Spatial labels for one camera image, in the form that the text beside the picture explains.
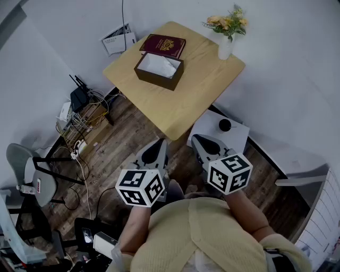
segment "white cube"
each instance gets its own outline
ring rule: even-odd
[[[208,183],[224,194],[248,185],[252,164],[239,153],[209,163]]]
[[[151,207],[165,186],[159,170],[123,169],[116,189],[127,205]]]

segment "book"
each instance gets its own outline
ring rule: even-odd
[[[179,58],[185,46],[185,39],[150,34],[139,51]]]

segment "gold emblem on book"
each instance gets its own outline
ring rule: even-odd
[[[162,43],[162,45],[160,47],[160,50],[167,51],[167,50],[170,50],[173,47],[174,47],[174,41],[169,40],[169,39],[165,39],[165,41]]]

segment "white vase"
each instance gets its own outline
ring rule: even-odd
[[[235,34],[232,34],[232,38],[233,42],[228,39],[228,36],[222,35],[222,39],[218,46],[218,58],[220,60],[226,60],[232,53],[235,43]]]

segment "chair backrest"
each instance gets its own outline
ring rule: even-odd
[[[17,143],[11,143],[7,147],[6,157],[7,161],[14,171],[15,177],[18,181],[18,185],[23,185],[25,179],[25,167],[28,158],[40,156],[38,153],[28,149],[27,147],[24,147]]]

